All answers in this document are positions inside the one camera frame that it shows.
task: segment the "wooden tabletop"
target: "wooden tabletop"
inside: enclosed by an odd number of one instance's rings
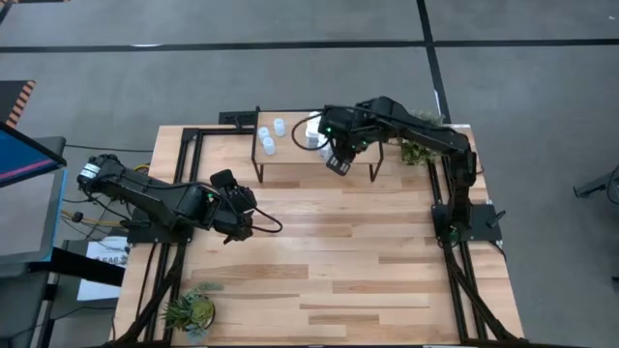
[[[256,139],[255,162],[258,164],[322,164],[325,161],[318,156],[315,151],[306,151],[299,148],[292,142],[290,136],[292,128],[302,119],[310,116],[309,112],[260,112],[258,114],[258,127],[266,127],[269,129],[271,138],[275,142],[276,152],[274,155],[268,156],[264,153],[260,139]],[[278,137],[275,134],[273,122],[281,118],[286,127],[286,134],[283,137]],[[302,124],[295,131],[295,139],[306,145],[306,125]],[[380,153],[378,144],[371,144],[367,150],[359,154],[353,163],[356,164],[376,164],[380,161]]]
[[[182,129],[160,127],[151,176],[172,181]],[[471,130],[457,130],[469,135],[474,148]],[[252,188],[258,206],[284,225],[275,236],[255,232],[227,246],[213,230],[195,231],[181,293],[203,281],[225,286],[210,294],[217,317],[205,345],[458,343],[444,258],[430,217],[427,168],[403,165],[397,147],[384,149],[374,183],[364,166],[340,177],[318,165],[274,164],[269,182],[259,184],[250,135],[205,137],[198,180],[231,169],[240,185]],[[185,180],[191,154],[190,147]],[[440,162],[437,166],[447,197]],[[488,199],[483,175],[471,198]],[[269,226],[262,217],[254,221]],[[115,314],[118,334],[134,320],[150,248],[139,245],[130,253]],[[522,335],[503,257],[488,243],[470,243],[470,248],[480,295],[508,330]],[[174,253],[173,247],[169,263]],[[156,264],[154,257],[144,303]],[[469,334],[475,336],[464,295],[463,301]],[[162,329],[160,318],[156,338]],[[175,332],[172,344],[189,342]]]

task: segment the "monitor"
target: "monitor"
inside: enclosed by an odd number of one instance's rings
[[[0,123],[0,188],[67,165],[60,156]]]

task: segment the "small white cup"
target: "small white cup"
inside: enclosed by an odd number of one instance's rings
[[[264,143],[264,138],[265,138],[265,137],[270,137],[270,136],[271,136],[271,134],[269,134],[269,129],[268,129],[268,128],[266,128],[266,127],[260,127],[260,128],[258,129],[258,137],[260,138],[260,141],[261,141],[262,143]]]
[[[286,125],[282,119],[276,119],[273,122],[273,127],[275,128],[275,135],[278,137],[283,137],[286,134]]]
[[[262,146],[264,147],[264,153],[271,156],[275,154],[275,142],[270,136],[262,139]]]

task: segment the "potted plant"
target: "potted plant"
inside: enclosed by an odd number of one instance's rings
[[[215,321],[216,313],[215,304],[205,292],[222,289],[220,284],[202,283],[187,295],[168,303],[163,314],[166,325],[187,333],[191,344],[202,342]]]
[[[440,115],[432,115],[423,111],[413,111],[411,115],[421,120],[430,122],[435,126],[440,126],[443,124],[443,116]],[[435,161],[439,157],[437,152],[430,150],[426,146],[401,137],[391,140],[390,144],[398,145],[400,147],[402,161],[407,165],[425,164],[428,160]]]

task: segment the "green plant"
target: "green plant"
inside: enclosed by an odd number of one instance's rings
[[[443,116],[440,115],[432,115],[423,111],[413,111],[411,114],[413,117],[430,122],[435,126],[443,124]],[[424,164],[428,160],[435,161],[439,157],[437,152],[414,141],[406,140],[401,137],[396,138],[395,141],[395,143],[392,142],[392,145],[398,145],[400,147],[402,161],[407,165]]]
[[[215,305],[205,292],[221,290],[223,290],[221,284],[203,282],[187,295],[168,303],[163,314],[166,325],[186,332],[193,341],[201,340],[206,336],[215,316]]]

